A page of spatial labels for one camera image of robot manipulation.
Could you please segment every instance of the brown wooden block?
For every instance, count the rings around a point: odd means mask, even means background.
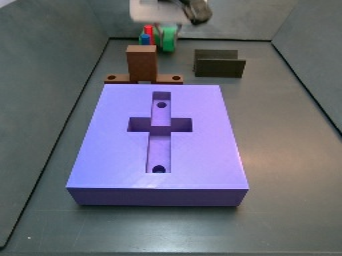
[[[104,79],[106,84],[137,84],[131,82],[129,74],[110,74]]]
[[[157,46],[129,45],[126,50],[131,81],[157,80]]]
[[[157,80],[151,82],[153,84],[183,84],[183,75],[177,74],[158,74]]]

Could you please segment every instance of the gray wall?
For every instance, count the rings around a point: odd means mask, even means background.
[[[341,11],[341,0],[301,0],[273,44],[342,132]]]
[[[4,246],[107,35],[83,0],[0,9],[0,247]]]
[[[130,17],[130,1],[88,0],[110,37],[138,37],[143,24]],[[298,0],[210,0],[209,24],[185,26],[183,38],[271,40]]]

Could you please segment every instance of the blue object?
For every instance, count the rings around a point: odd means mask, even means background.
[[[142,34],[141,35],[141,41],[142,41],[142,45],[150,45],[150,35],[147,34]]]

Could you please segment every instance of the green object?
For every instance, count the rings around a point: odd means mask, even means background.
[[[177,48],[177,27],[163,27],[163,33],[163,51],[174,52]]]

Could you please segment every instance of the purple box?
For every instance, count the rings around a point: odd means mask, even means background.
[[[249,191],[217,85],[106,85],[67,189],[82,205],[238,206]]]

